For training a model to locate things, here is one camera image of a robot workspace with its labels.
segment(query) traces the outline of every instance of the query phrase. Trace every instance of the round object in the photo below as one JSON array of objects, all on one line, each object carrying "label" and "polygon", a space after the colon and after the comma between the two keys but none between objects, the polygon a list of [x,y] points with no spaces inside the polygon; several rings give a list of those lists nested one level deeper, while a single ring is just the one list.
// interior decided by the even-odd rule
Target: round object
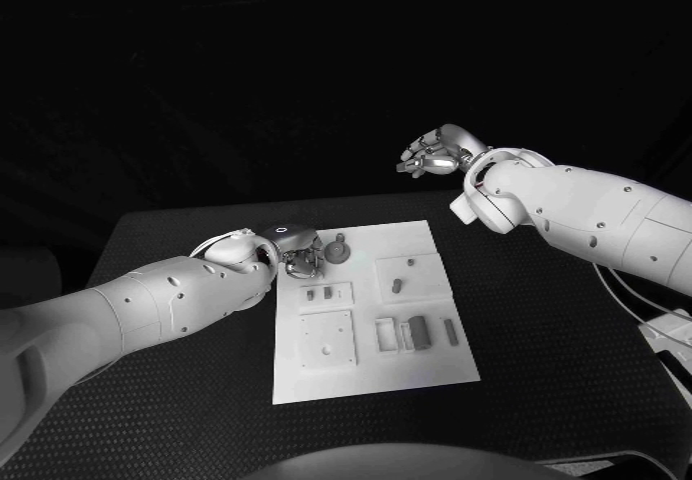
[{"label": "round object", "polygon": [[350,257],[350,248],[343,242],[331,242],[324,249],[324,258],[329,263],[343,263]]}]

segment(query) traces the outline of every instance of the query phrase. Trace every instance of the white board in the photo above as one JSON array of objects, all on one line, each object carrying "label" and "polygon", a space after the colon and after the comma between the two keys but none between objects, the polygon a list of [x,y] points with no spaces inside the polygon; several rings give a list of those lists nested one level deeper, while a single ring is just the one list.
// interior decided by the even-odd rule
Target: white board
[{"label": "white board", "polygon": [[[435,257],[437,259],[440,257],[435,255],[428,223],[418,221],[369,225],[320,230],[317,233],[324,245],[336,240],[337,233],[344,234],[350,258],[339,265],[326,263],[324,276],[308,280],[288,277],[280,269],[274,404],[479,381],[480,375],[444,272],[444,268],[450,266],[444,266],[444,259],[441,262],[435,260]],[[412,266],[402,263],[408,258],[414,259]],[[395,260],[378,264],[378,260],[386,259]],[[406,277],[409,282],[402,283],[398,294],[404,294],[402,297],[392,298],[388,285],[391,275],[409,275],[409,278]],[[333,286],[333,292],[342,291],[342,297],[331,295],[331,298],[326,299],[321,293],[324,286]],[[307,301],[307,296],[303,299],[303,295],[307,295],[311,289],[314,289],[313,301]],[[339,328],[346,326],[333,323],[337,318],[347,319],[344,312],[350,315],[347,334],[353,339],[355,362],[344,361],[350,358],[347,354],[343,357],[331,357],[336,353],[331,345],[334,342],[342,342],[340,352],[350,354],[349,342],[344,342],[347,337],[333,337]],[[405,353],[398,334],[399,351],[383,355],[378,343],[376,320],[391,318],[395,332],[401,332],[401,324],[418,315],[425,317],[432,347]],[[303,339],[306,318],[317,319],[307,331],[308,336],[316,336],[316,343],[310,347]],[[455,346],[447,337],[445,319],[451,319],[454,324],[458,338]],[[326,329],[321,340],[317,339],[320,328]],[[327,355],[323,354],[324,357],[320,357],[321,349],[330,352]],[[308,359],[317,367],[303,367],[308,365],[303,359]]]}]

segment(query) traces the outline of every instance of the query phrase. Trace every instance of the robotic hand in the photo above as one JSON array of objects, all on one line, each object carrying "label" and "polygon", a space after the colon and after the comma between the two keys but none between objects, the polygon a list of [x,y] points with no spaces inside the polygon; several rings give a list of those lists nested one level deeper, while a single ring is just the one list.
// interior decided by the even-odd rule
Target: robotic hand
[{"label": "robotic hand", "polygon": [[0,466],[68,388],[122,355],[184,337],[252,307],[278,264],[294,278],[321,273],[313,228],[282,225],[209,239],[111,282],[0,311]]},{"label": "robotic hand", "polygon": [[497,233],[533,225],[584,260],[692,296],[692,203],[615,175],[555,165],[523,148],[493,148],[455,125],[409,145],[396,171],[466,172],[451,210]]}]

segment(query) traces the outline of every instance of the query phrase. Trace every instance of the table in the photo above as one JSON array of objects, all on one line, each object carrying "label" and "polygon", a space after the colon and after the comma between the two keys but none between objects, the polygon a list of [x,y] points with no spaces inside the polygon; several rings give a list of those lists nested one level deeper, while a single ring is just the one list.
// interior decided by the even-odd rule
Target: table
[{"label": "table", "polygon": [[89,286],[238,228],[427,220],[481,381],[271,405],[275,296],[122,358],[55,405],[11,479],[238,478],[281,459],[379,442],[461,445],[542,463],[646,455],[682,478],[692,413],[591,265],[530,227],[466,226],[461,192],[150,211],[122,217]]}]

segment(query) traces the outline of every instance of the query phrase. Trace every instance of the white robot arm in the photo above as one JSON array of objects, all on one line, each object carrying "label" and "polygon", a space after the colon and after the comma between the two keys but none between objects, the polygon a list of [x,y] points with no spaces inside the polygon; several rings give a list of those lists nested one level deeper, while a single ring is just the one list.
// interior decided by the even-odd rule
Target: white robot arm
[{"label": "white robot arm", "polygon": [[451,210],[497,233],[533,225],[546,242],[584,260],[692,296],[692,203],[615,175],[555,165],[523,148],[491,148],[455,125],[408,147],[396,166],[466,172]]},{"label": "white robot arm", "polygon": [[122,355],[184,337],[269,291],[287,274],[320,274],[323,246],[313,228],[249,229],[209,239],[111,282],[46,302],[0,311],[0,466],[47,410],[89,372]]}]

